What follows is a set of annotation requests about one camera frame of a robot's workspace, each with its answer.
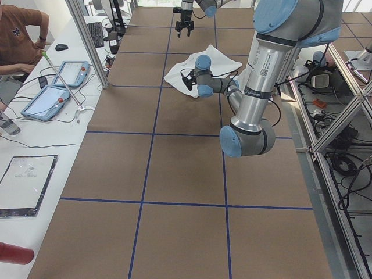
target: blue joint cap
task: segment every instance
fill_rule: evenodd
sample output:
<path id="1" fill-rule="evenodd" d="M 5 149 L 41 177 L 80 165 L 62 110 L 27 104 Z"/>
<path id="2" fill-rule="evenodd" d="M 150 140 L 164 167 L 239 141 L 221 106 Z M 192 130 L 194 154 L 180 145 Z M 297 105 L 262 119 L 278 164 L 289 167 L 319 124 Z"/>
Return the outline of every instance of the blue joint cap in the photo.
<path id="1" fill-rule="evenodd" d="M 241 157 L 242 146 L 237 133 L 230 126 L 222 127 L 220 131 L 220 144 L 223 152 L 229 157 Z"/>
<path id="2" fill-rule="evenodd" d="M 213 88 L 209 85 L 199 84 L 198 85 L 198 95 L 201 98 L 207 98 L 213 95 Z"/>
<path id="3" fill-rule="evenodd" d="M 200 55 L 195 62 L 195 66 L 201 70 L 209 70 L 211 64 L 210 57 L 205 54 Z"/>
<path id="4" fill-rule="evenodd" d="M 298 0 L 261 0 L 253 16 L 256 31 L 267 34 L 282 26 L 297 3 Z"/>
<path id="5" fill-rule="evenodd" d="M 217 13 L 217 8 L 215 6 L 210 6 L 205 9 L 204 13 L 207 17 L 212 17 Z"/>
<path id="6" fill-rule="evenodd" d="M 314 37 L 307 38 L 303 41 L 299 41 L 296 47 L 299 48 L 309 48 L 316 47 L 318 45 L 328 44 L 337 40 L 341 33 L 341 26 L 335 29 L 332 29 L 328 32 L 316 35 Z"/>

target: brown shirt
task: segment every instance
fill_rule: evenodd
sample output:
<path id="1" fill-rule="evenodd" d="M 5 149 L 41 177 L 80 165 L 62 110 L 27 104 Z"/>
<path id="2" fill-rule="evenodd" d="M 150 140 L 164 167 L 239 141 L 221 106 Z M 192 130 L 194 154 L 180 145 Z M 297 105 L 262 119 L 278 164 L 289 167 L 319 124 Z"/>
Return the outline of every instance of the brown shirt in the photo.
<path id="1" fill-rule="evenodd" d="M 26 26 L 41 25 L 38 10 L 2 5 L 0 20 L 0 65 L 17 63 L 36 65 L 41 59 L 41 50 L 32 42 Z"/>

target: electronic device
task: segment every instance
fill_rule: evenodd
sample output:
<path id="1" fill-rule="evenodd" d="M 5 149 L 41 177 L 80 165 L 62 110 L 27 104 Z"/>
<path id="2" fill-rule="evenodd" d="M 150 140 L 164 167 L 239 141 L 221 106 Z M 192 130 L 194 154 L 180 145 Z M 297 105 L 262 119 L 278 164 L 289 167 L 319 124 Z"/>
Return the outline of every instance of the electronic device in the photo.
<path id="1" fill-rule="evenodd" d="M 45 77 L 45 76 L 39 77 L 39 86 L 40 86 L 40 88 L 43 88 L 46 85 L 48 85 L 47 77 Z"/>
<path id="2" fill-rule="evenodd" d="M 21 115 L 48 121 L 60 111 L 69 98 L 67 89 L 47 85 L 21 111 Z"/>
<path id="3" fill-rule="evenodd" d="M 89 62 L 87 61 L 64 61 L 62 62 L 58 72 L 68 84 L 69 87 L 79 87 L 85 80 L 89 70 Z M 64 87 L 59 77 L 53 79 L 54 86 Z"/>
<path id="4" fill-rule="evenodd" d="M 119 50 L 119 40 L 117 39 L 117 32 L 111 31 L 109 33 L 109 46 L 112 54 L 117 54 Z"/>
<path id="5" fill-rule="evenodd" d="M 56 51 L 64 51 L 65 49 L 68 49 L 69 46 L 68 45 L 65 45 L 65 44 L 57 44 L 56 45 Z"/>
<path id="6" fill-rule="evenodd" d="M 96 48 L 103 47 L 103 30 L 101 22 L 87 23 L 88 30 L 91 33 L 94 46 Z"/>

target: label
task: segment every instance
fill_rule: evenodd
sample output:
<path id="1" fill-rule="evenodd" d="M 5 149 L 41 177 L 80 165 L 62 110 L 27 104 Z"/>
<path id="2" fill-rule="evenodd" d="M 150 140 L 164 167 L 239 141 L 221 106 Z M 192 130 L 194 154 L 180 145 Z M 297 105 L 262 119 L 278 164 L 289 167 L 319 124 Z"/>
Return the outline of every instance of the label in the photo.
<path id="1" fill-rule="evenodd" d="M 257 50 L 255 61 L 253 63 L 253 71 L 263 78 L 270 78 L 275 69 L 275 63 L 278 59 L 276 53 L 260 52 Z"/>

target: metal pole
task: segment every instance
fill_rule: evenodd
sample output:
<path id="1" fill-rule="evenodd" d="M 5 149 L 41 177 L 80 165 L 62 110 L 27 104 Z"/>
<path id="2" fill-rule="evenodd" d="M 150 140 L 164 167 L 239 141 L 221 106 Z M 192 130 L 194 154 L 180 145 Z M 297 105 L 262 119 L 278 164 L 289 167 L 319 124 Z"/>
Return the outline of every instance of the metal pole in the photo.
<path id="1" fill-rule="evenodd" d="M 103 70 L 101 61 L 99 60 L 97 51 L 94 47 L 94 43 L 89 33 L 87 24 L 85 23 L 79 1 L 78 0 L 66 0 L 66 4 L 70 9 L 72 18 L 75 21 L 76 27 L 80 33 L 80 37 L 83 41 L 85 49 L 88 52 L 88 56 L 91 59 L 92 66 L 99 78 L 99 81 L 101 82 L 102 88 L 106 88 L 109 85 L 109 82 Z"/>

